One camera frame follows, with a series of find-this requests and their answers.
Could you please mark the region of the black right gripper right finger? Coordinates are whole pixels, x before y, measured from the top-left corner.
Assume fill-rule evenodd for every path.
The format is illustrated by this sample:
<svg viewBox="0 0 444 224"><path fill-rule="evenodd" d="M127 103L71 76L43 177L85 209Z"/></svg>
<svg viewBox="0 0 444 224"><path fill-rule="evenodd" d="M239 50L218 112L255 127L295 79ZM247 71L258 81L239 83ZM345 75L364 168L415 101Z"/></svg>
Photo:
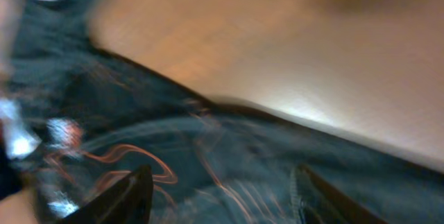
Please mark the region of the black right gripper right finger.
<svg viewBox="0 0 444 224"><path fill-rule="evenodd" d="M339 191L321 176L312 171L308 166L301 165L299 169L308 175L311 183L331 203L334 208L352 224L387 224L366 208L358 205L350 197Z"/></svg>

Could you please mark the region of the black orange patterned jersey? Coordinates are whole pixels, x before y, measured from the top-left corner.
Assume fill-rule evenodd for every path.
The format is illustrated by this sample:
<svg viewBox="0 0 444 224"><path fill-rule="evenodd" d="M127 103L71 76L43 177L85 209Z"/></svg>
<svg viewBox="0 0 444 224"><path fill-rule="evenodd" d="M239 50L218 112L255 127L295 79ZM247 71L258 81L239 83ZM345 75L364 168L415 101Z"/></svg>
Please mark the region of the black orange patterned jersey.
<svg viewBox="0 0 444 224"><path fill-rule="evenodd" d="M443 174L258 110L218 105L98 49L94 0L24 0L1 82L1 199L58 221L149 165L148 223L349 223L308 166L387 223L442 223Z"/></svg>

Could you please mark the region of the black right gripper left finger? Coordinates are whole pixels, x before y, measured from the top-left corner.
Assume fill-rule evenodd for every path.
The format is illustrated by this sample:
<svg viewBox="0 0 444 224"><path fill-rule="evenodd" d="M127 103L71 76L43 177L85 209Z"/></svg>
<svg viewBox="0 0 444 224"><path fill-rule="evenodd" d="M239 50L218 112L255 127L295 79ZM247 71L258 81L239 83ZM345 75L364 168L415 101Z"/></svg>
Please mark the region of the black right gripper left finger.
<svg viewBox="0 0 444 224"><path fill-rule="evenodd" d="M59 224L147 224L153 197L149 165L140 166Z"/></svg>

